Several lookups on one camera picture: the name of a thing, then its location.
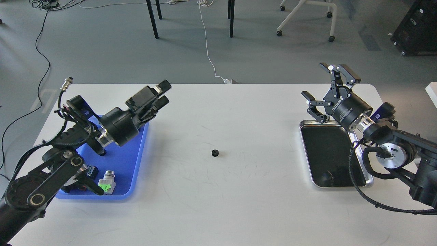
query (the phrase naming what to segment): table leg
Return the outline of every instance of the table leg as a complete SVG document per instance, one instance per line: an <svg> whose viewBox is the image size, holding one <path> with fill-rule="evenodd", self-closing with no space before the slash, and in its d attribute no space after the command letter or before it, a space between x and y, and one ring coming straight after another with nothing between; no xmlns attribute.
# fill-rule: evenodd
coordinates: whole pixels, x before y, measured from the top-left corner
<svg viewBox="0 0 437 246"><path fill-rule="evenodd" d="M161 5L160 0L156 0L156 9L158 10L158 17L160 20L163 19L163 16L161 15Z"/></svg>
<svg viewBox="0 0 437 246"><path fill-rule="evenodd" d="M229 0L231 2L231 28L229 30L229 37L233 37L234 35L234 6L235 0Z"/></svg>
<svg viewBox="0 0 437 246"><path fill-rule="evenodd" d="M231 0L228 0L228 19L231 18Z"/></svg>
<svg viewBox="0 0 437 246"><path fill-rule="evenodd" d="M155 34L155 38L159 39L158 31L156 29L155 17L153 16L152 4L150 3L150 0L146 0L146 3L147 9L149 10L150 22L152 23L153 33Z"/></svg>

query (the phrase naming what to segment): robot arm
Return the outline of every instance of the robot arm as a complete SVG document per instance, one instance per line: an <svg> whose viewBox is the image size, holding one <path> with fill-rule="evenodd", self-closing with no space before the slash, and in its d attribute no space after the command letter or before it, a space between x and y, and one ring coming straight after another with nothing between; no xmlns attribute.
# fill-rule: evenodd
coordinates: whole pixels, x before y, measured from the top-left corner
<svg viewBox="0 0 437 246"><path fill-rule="evenodd" d="M66 79L67 82L71 83L72 79ZM63 86L61 90L65 91L67 87ZM146 86L128 99L128 110L115 108L103 116L94 113L80 95L68 100L68 106L55 111L66 120L60 133L21 157L0 200L0 246L7 245L27 223L43 218L53 197L67 182L79 183L97 195L103 195L103 189L87 178L84 159L76 149L87 144L96 154L103 156L106 154L104 148L110 143L124 145L169 102L161 95L170 88L166 80L154 88ZM97 118L101 127L89 121L92 116ZM75 125L64 131L67 121ZM52 148L43 155L43 163L27 175L15 179L28 157L37 149L49 145Z"/></svg>
<svg viewBox="0 0 437 246"><path fill-rule="evenodd" d="M387 102L371 115L372 108L352 92L352 87L361 79L348 66L328 66L325 63L320 66L330 73L331 88L322 101L316 101L310 93L303 91L309 105L307 112L321 123L332 116L344 129L362 132L363 141L377 144L377 147L363 150L367 171L382 179L398 178L410 187L412 199L437 209L437 144L398 130L394 107ZM341 75L346 78L346 85ZM316 106L323 106L326 115ZM369 152L376 152L378 161L389 174L377 173L371 168ZM416 155L421 159L417 172L405 170L403 167Z"/></svg>

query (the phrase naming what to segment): blue tray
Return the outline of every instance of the blue tray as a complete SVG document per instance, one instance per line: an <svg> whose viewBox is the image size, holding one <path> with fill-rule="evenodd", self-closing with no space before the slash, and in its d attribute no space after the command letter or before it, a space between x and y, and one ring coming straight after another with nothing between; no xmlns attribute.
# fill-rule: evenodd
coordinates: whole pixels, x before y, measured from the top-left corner
<svg viewBox="0 0 437 246"><path fill-rule="evenodd" d="M86 165L96 166L99 173L95 178L95 183L103 179L107 170L115 172L116 186L112 195L98 196L93 192L79 189L72 189L70 193L59 190L56 198L59 199L78 199L78 200L123 200L132 194L141 163L141 156L146 142L147 129L149 123L142 127L139 134L128 143L119 147L115 143L108 145L105 156L97 155L87 144L77 149L77 152L84 158Z"/></svg>

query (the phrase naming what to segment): screw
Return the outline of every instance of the screw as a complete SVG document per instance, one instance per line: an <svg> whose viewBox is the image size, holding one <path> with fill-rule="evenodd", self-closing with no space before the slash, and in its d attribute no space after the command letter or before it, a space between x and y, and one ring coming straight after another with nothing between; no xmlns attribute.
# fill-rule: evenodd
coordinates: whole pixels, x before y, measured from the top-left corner
<svg viewBox="0 0 437 246"><path fill-rule="evenodd" d="M73 152L71 152L71 151L65 151L63 154L63 157L65 159L70 159L72 156L73 156Z"/></svg>
<svg viewBox="0 0 437 246"><path fill-rule="evenodd" d="M212 156L217 157L219 155L219 152L218 152L218 150L215 149L211 152L211 154L212 154Z"/></svg>

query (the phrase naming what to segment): green connector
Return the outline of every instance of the green connector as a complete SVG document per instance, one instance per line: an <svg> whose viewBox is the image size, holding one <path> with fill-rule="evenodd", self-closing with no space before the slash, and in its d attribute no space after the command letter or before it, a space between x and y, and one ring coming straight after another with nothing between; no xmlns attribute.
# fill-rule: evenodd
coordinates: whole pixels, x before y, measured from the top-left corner
<svg viewBox="0 0 437 246"><path fill-rule="evenodd" d="M99 184L100 188L102 188L105 192L111 189L111 184Z"/></svg>

